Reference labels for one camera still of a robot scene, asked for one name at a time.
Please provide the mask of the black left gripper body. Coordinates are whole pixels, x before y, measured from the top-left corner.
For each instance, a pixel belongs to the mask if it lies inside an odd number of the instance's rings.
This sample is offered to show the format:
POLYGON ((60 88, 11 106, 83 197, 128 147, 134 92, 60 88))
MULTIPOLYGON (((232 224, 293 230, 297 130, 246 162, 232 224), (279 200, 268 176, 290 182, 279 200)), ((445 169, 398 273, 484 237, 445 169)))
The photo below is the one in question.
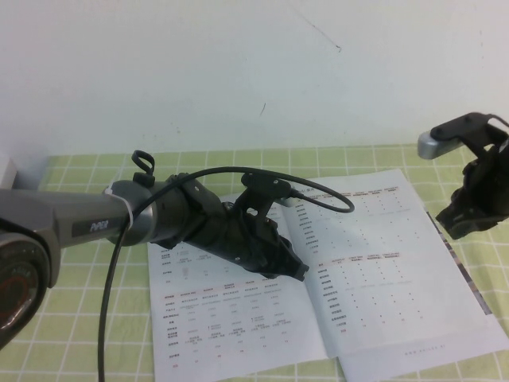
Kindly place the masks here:
POLYGON ((277 199, 289 196, 289 183, 278 178, 244 178, 239 198, 222 202, 197 181, 184 183, 196 227, 183 241, 243 269, 260 274, 276 262, 278 224, 267 214, 277 199))

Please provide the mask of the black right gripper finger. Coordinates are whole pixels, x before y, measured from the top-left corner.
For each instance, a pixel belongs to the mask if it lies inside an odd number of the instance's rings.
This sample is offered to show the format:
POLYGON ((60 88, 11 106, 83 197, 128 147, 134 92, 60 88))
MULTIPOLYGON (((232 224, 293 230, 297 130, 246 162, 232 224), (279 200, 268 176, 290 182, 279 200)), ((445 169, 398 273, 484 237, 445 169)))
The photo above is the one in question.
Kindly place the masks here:
POLYGON ((460 239, 479 230, 478 224, 472 220, 454 220, 451 216, 442 215, 437 215, 436 219, 452 239, 460 239))
POLYGON ((472 199, 466 190, 455 190, 450 197, 450 203, 441 213, 446 215, 462 215, 471 212, 472 199))

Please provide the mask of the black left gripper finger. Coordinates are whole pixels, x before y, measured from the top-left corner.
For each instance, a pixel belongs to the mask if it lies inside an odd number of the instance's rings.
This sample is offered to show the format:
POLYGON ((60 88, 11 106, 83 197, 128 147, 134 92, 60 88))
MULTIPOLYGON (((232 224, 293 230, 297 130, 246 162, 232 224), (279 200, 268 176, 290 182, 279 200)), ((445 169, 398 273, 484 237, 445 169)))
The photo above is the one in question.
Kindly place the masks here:
POLYGON ((286 276, 297 281, 304 281, 304 264, 299 259, 284 258, 264 267, 260 274, 268 279, 275 279, 278 276, 286 276))
MULTIPOLYGON (((277 255, 276 261, 279 259, 284 259, 284 258, 295 258, 295 259, 299 259, 300 261, 302 261, 294 252, 290 241, 288 239, 286 239, 285 237, 280 236, 279 242, 278 242, 278 255, 277 255)), ((304 274, 308 270, 309 270, 309 267, 306 264, 304 264, 304 274)))

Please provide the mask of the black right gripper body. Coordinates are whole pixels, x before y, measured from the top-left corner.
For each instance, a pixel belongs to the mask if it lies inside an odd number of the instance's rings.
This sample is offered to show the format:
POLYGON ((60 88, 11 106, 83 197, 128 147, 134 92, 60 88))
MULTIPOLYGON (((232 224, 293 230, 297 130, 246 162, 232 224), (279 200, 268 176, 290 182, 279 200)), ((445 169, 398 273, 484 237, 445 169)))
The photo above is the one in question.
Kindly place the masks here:
POLYGON ((476 159, 463 170, 461 227, 495 227, 508 218, 508 139, 486 150, 479 143, 467 148, 476 159))

